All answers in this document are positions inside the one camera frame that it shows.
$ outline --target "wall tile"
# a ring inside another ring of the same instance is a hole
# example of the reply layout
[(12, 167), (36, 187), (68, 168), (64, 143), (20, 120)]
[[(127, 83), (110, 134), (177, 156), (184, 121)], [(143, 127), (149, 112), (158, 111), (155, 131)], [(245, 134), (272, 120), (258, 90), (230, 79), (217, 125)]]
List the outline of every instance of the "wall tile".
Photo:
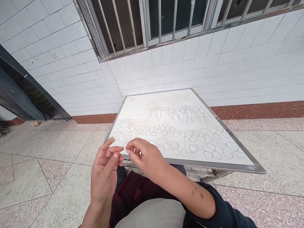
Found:
[(22, 33), (20, 33), (20, 35), (27, 44), (32, 44), (39, 40), (31, 28), (28, 28), (27, 30), (23, 31)]
[(193, 69), (202, 69), (206, 67), (214, 67), (217, 65), (220, 55), (212, 55), (208, 57), (198, 58), (195, 60)]
[(256, 37), (254, 38), (251, 46), (254, 47), (266, 44), (275, 31), (276, 27), (279, 25), (283, 16), (284, 14), (266, 18)]
[(171, 64), (173, 56), (173, 44), (162, 46), (161, 54), (162, 65)]
[(63, 53), (64, 53), (64, 55), (65, 55), (66, 57), (78, 53), (78, 50), (77, 50), (77, 48), (76, 48), (74, 42), (71, 42), (71, 43), (62, 45), (60, 48), (61, 48), (61, 50), (63, 51)]
[(31, 44), (31, 45), (27, 46), (25, 49), (32, 57), (35, 57), (35, 56), (41, 54), (41, 51), (35, 44)]
[(143, 69), (142, 53), (131, 55), (133, 59), (134, 70), (139, 71)]
[(51, 15), (63, 7), (61, 0), (41, 0), (48, 14)]
[(195, 53), (196, 59), (207, 56), (212, 37), (213, 37), (213, 33), (199, 37), (199, 41), (198, 41), (197, 49), (196, 49), (196, 53)]
[(259, 20), (246, 24), (244, 32), (241, 35), (235, 49), (239, 50), (250, 47), (263, 23), (264, 20)]
[(222, 47), (221, 53), (234, 51), (238, 41), (243, 34), (246, 25), (239, 25), (229, 29), (228, 35), (226, 37), (225, 43)]
[(304, 30), (302, 29), (303, 27), (304, 27), (304, 15), (300, 18), (298, 23), (291, 30), (291, 32), (287, 36), (287, 39), (293, 39), (304, 36)]
[(36, 23), (49, 15), (40, 0), (33, 1), (26, 9)]
[(33, 25), (31, 28), (39, 39), (42, 39), (51, 34), (50, 30), (48, 29), (44, 21), (38, 22), (37, 24)]
[(133, 65), (133, 59), (131, 55), (128, 55), (126, 57), (123, 57), (124, 65), (126, 67), (126, 70), (128, 73), (134, 72), (134, 65)]
[(23, 61), (31, 58), (30, 54), (24, 48), (19, 51), (16, 51), (15, 53), (12, 54), (12, 56), (18, 62), (23, 62)]
[(28, 11), (24, 8), (13, 16), (13, 19), (23, 28), (27, 29), (35, 24), (34, 20), (28, 13)]
[(186, 41), (180, 41), (173, 44), (172, 63), (182, 62), (184, 57)]
[(77, 21), (80, 21), (79, 14), (74, 4), (69, 4), (68, 6), (61, 9), (58, 13), (60, 14), (66, 27), (74, 24)]
[(92, 49), (91, 42), (87, 36), (80, 38), (79, 40), (75, 40), (74, 44), (79, 52)]
[(101, 69), (98, 60), (95, 60), (95, 61), (92, 61), (92, 62), (88, 62), (85, 65), (88, 68), (89, 72)]
[(78, 64), (83, 64), (83, 63), (89, 62), (89, 57), (88, 57), (88, 54), (86, 52), (81, 52), (81, 53), (78, 53), (78, 54), (73, 55), (73, 56), (74, 56), (74, 59), (76, 60), (76, 62)]
[(160, 84), (162, 84), (162, 76), (146, 79), (147, 86), (155, 86), (155, 85), (160, 85)]
[(14, 36), (10, 40), (4, 42), (2, 46), (9, 52), (14, 53), (15, 51), (18, 51), (24, 47), (27, 46), (27, 43), (24, 41), (24, 39), (20, 36)]
[(153, 74), (155, 77), (166, 75), (166, 74), (172, 74), (172, 64), (158, 66), (158, 67), (153, 68)]
[(100, 67), (101, 67), (105, 77), (111, 77), (112, 76), (107, 62), (100, 63)]
[(142, 54), (142, 65), (144, 69), (152, 67), (152, 53), (151, 50), (147, 50), (141, 53)]
[(151, 50), (152, 53), (152, 67), (162, 65), (162, 47), (157, 47)]
[(79, 39), (79, 36), (76, 32), (76, 29), (73, 25), (65, 28), (65, 29), (62, 29), (61, 31), (59, 31), (63, 40), (66, 42), (66, 43), (69, 43), (69, 42), (72, 42), (72, 41), (75, 41), (77, 39)]
[(66, 57), (66, 58), (62, 59), (61, 61), (63, 62), (64, 66), (66, 68), (74, 67), (77, 65), (77, 62), (73, 56)]
[(181, 74), (182, 73), (164, 75), (162, 82), (164, 84), (171, 83), (171, 82), (179, 82), (179, 81), (181, 81)]
[(207, 56), (220, 54), (229, 29), (213, 33), (212, 41)]
[(193, 70), (195, 60), (188, 60), (184, 62), (174, 63), (172, 73), (179, 73)]
[(186, 40), (183, 61), (194, 59), (198, 41), (199, 37)]
[(54, 68), (55, 71), (63, 70), (63, 69), (66, 68), (61, 60), (58, 60), (56, 62), (52, 62), (51, 65), (52, 65), (52, 67)]
[(59, 16), (59, 13), (54, 13), (51, 16), (48, 16), (44, 19), (45, 24), (51, 31), (51, 33), (57, 32), (63, 28), (65, 28), (64, 23)]
[(118, 70), (119, 74), (127, 73), (123, 58), (115, 59), (114, 61), (116, 63), (116, 67), (117, 67), (117, 70)]
[(81, 21), (75, 23), (74, 25), (74, 28), (77, 32), (77, 35), (79, 36), (79, 38), (82, 38), (84, 36), (87, 36), (88, 34), (86, 33), (86, 30), (83, 26), (83, 23)]
[(73, 69), (75, 70), (77, 75), (89, 72), (85, 64), (74, 66)]

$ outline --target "table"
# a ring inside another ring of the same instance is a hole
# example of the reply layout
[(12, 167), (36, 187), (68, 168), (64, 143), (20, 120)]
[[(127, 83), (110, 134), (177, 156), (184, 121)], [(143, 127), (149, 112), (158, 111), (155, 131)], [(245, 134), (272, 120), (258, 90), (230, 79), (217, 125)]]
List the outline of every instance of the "table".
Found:
[[(203, 182), (233, 172), (266, 173), (193, 89), (127, 96), (106, 140), (111, 136), (123, 147), (133, 138), (143, 138), (170, 164), (206, 168), (186, 170), (203, 175)], [(130, 159), (125, 150), (122, 154)]]

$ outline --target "metal bar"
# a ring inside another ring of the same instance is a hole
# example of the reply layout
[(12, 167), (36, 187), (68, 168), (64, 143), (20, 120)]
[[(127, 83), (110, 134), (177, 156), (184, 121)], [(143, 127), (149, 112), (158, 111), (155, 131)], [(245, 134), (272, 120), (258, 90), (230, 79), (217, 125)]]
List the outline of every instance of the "metal bar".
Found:
[(270, 8), (270, 5), (271, 5), (272, 1), (273, 1), (273, 0), (268, 0), (267, 5), (265, 6), (265, 8), (264, 8), (262, 14), (267, 13), (267, 11), (268, 11), (269, 8)]
[(206, 20), (207, 20), (207, 14), (209, 11), (209, 5), (210, 5), (211, 0), (207, 0), (206, 7), (205, 7), (205, 12), (204, 12), (204, 19), (202, 23), (202, 31), (205, 30), (205, 25), (206, 25)]
[(292, 6), (292, 4), (294, 3), (294, 1), (295, 1), (295, 0), (290, 0), (290, 1), (288, 2), (288, 4), (287, 4), (287, 8), (290, 7), (290, 6)]
[(174, 14), (173, 14), (173, 33), (172, 33), (172, 39), (175, 39), (175, 27), (176, 27), (176, 15), (177, 15), (177, 0), (174, 0)]
[(224, 25), (225, 22), (226, 22), (226, 19), (227, 19), (227, 16), (228, 16), (228, 13), (229, 13), (229, 10), (230, 10), (230, 7), (231, 7), (231, 3), (232, 3), (232, 0), (229, 0), (228, 4), (226, 6), (226, 9), (225, 9), (223, 19), (222, 19), (222, 25)]
[(243, 15), (242, 15), (242, 17), (241, 17), (241, 20), (244, 20), (244, 19), (245, 19), (246, 15), (247, 15), (247, 13), (248, 13), (248, 10), (249, 10), (249, 8), (250, 8), (251, 2), (252, 2), (252, 0), (248, 0), (248, 2), (247, 2), (247, 4), (246, 4), (246, 7), (245, 7), (245, 9), (244, 9)]
[[(100, 54), (98, 53), (97, 47), (96, 47), (96, 45), (95, 45), (95, 43), (94, 43), (94, 40), (93, 40), (92, 35), (91, 35), (91, 33), (90, 33), (89, 27), (88, 27), (88, 25), (87, 25), (87, 23), (86, 23), (85, 17), (84, 17), (83, 14), (82, 14), (82, 11), (81, 11), (81, 9), (80, 9), (80, 6), (79, 6), (78, 1), (77, 1), (77, 0), (73, 0), (73, 2), (74, 2), (74, 4), (75, 4), (75, 6), (76, 6), (76, 10), (78, 11), (78, 14), (79, 14), (80, 19), (81, 19), (81, 21), (82, 21), (82, 24), (83, 24), (83, 26), (84, 26), (84, 28), (85, 28), (85, 31), (86, 31), (86, 33), (87, 33), (87, 35), (88, 35), (88, 37), (89, 37), (89, 40), (90, 40), (90, 42), (91, 42), (91, 44), (92, 44), (92, 47), (93, 47), (93, 49), (94, 49), (95, 54), (96, 54), (97, 56), (101, 57)], [(104, 51), (104, 47), (103, 47), (103, 45), (102, 45), (102, 43), (101, 43), (100, 38), (99, 38), (99, 37), (97, 37), (97, 38), (98, 38), (98, 40), (99, 40), (99, 42), (100, 42), (102, 51), (104, 52), (104, 55), (106, 55), (106, 53), (105, 53), (105, 51)]]
[(135, 46), (135, 50), (137, 50), (136, 36), (135, 36), (135, 29), (134, 29), (134, 22), (133, 22), (133, 16), (132, 16), (131, 3), (130, 3), (130, 0), (127, 0), (127, 2), (128, 2), (129, 14), (130, 14), (130, 21), (131, 21), (131, 27), (132, 27), (134, 46)]
[(147, 14), (146, 14), (145, 0), (142, 0), (142, 8), (143, 8), (143, 18), (144, 18), (144, 21), (145, 21), (146, 43), (147, 43), (147, 47), (148, 47), (149, 46), (149, 39), (148, 39)]
[(105, 13), (104, 13), (104, 10), (102, 9), (100, 0), (98, 0), (98, 4), (99, 4), (100, 10), (101, 10), (102, 17), (104, 19), (104, 24), (105, 24), (105, 27), (106, 27), (107, 32), (108, 32), (108, 36), (109, 36), (110, 43), (111, 43), (111, 46), (112, 46), (112, 49), (113, 49), (113, 52), (114, 52), (114, 56), (116, 56), (116, 52), (115, 52), (115, 48), (114, 48), (114, 45), (113, 45), (113, 41), (112, 41), (112, 38), (111, 38), (111, 34), (110, 34), (110, 31), (109, 31), (107, 20), (105, 19)]
[(162, 42), (162, 0), (158, 0), (158, 40)]
[(194, 5), (195, 5), (195, 0), (191, 0), (190, 19), (189, 19), (189, 25), (188, 25), (187, 35), (190, 35), (190, 32), (191, 32), (191, 25), (192, 25)]
[(114, 12), (115, 12), (115, 17), (116, 17), (116, 22), (117, 22), (117, 25), (118, 25), (118, 30), (119, 30), (121, 42), (123, 43), (123, 50), (126, 53), (126, 47), (124, 46), (124, 38), (123, 38), (123, 33), (121, 32), (121, 27), (120, 27), (120, 23), (119, 23), (119, 18), (118, 18), (118, 13), (117, 13), (115, 0), (112, 0), (112, 3), (113, 3), (113, 8), (114, 8)]

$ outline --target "floor tile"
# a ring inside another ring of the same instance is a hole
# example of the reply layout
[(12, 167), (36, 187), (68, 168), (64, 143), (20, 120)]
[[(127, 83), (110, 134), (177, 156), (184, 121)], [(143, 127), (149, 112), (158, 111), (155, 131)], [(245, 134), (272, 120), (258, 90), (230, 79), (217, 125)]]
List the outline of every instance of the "floor tile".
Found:
[(12, 164), (12, 155), (8, 154), (6, 156), (0, 157), (0, 168), (8, 167)]
[(14, 181), (13, 166), (8, 166), (0, 169), (0, 185), (7, 184)]
[(304, 198), (216, 186), (224, 200), (251, 218), (257, 227), (303, 227)]
[(304, 131), (278, 131), (277, 133), (304, 151)]
[(21, 162), (26, 162), (29, 160), (34, 159), (33, 157), (27, 157), (27, 156), (22, 156), (22, 155), (12, 155), (13, 159), (13, 165), (21, 163)]
[(102, 146), (107, 136), (107, 131), (93, 131), (74, 163), (92, 165), (99, 147)]
[(15, 181), (0, 186), (0, 208), (51, 194), (37, 159), (14, 165)]
[(37, 131), (11, 131), (0, 140), (0, 152), (13, 153), (25, 142), (30, 140)]
[(38, 162), (41, 165), (43, 173), (47, 179), (48, 184), (52, 192), (55, 191), (60, 181), (67, 173), (72, 163), (63, 162), (63, 161), (53, 161), (38, 158)]
[(272, 131), (236, 131), (234, 134), (267, 174), (234, 172), (215, 180), (215, 184), (304, 196), (304, 156), (300, 149)]
[(230, 130), (304, 130), (304, 118), (227, 120)]
[(9, 155), (9, 154), (0, 152), (0, 157), (6, 156), (6, 155)]
[(61, 133), (62, 131), (39, 131), (14, 154), (38, 157)]
[(64, 131), (39, 157), (63, 162), (73, 162), (91, 134), (91, 131)]
[(73, 164), (34, 222), (35, 227), (78, 227), (90, 203), (91, 167)]
[(0, 210), (0, 227), (31, 227), (51, 195)]

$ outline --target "red tile border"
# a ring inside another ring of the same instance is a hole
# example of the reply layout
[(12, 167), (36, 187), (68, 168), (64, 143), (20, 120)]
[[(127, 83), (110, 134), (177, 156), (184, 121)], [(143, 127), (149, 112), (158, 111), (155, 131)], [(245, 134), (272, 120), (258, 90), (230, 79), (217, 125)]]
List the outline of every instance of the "red tile border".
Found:
[[(217, 106), (211, 109), (222, 120), (304, 117), (304, 101)], [(73, 116), (73, 119), (78, 124), (107, 124), (113, 123), (116, 115)]]

